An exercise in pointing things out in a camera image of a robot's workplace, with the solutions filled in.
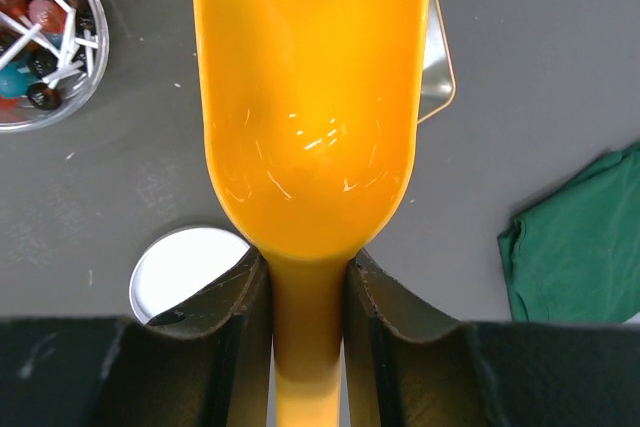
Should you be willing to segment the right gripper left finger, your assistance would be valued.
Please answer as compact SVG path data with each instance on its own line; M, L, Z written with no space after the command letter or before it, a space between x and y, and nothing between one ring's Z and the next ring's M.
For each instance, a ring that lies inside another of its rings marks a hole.
M1 321L5 426L262 426L270 281L249 250L141 324L127 317Z

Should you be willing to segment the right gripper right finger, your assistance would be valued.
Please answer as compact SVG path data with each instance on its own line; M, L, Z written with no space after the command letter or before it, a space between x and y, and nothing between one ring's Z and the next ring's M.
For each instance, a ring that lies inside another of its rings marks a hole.
M355 426L635 426L639 328L460 321L360 252L346 271Z

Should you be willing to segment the white round lid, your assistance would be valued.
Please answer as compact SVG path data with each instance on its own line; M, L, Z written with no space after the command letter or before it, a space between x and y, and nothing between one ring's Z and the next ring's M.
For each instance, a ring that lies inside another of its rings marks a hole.
M249 251L239 235L212 226L189 226L154 241L137 261L128 296L143 324L177 306L232 269Z

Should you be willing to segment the tan candy box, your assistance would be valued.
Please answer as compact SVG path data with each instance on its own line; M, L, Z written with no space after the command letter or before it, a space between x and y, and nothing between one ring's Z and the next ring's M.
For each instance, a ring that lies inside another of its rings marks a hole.
M455 98L456 88L456 78L440 1L429 0L417 123L424 123L448 107Z

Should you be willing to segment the yellow plastic scoop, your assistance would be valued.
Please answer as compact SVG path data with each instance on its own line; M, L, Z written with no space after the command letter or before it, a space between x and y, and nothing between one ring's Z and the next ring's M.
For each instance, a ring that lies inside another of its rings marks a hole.
M411 177L429 0L194 0L206 162L268 264L276 422L339 422L351 259Z

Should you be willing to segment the clear plastic cup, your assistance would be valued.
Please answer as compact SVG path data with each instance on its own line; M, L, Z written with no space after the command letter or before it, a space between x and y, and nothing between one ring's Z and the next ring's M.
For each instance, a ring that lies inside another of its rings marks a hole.
M78 111L106 71L101 0L1 0L1 130L32 131Z

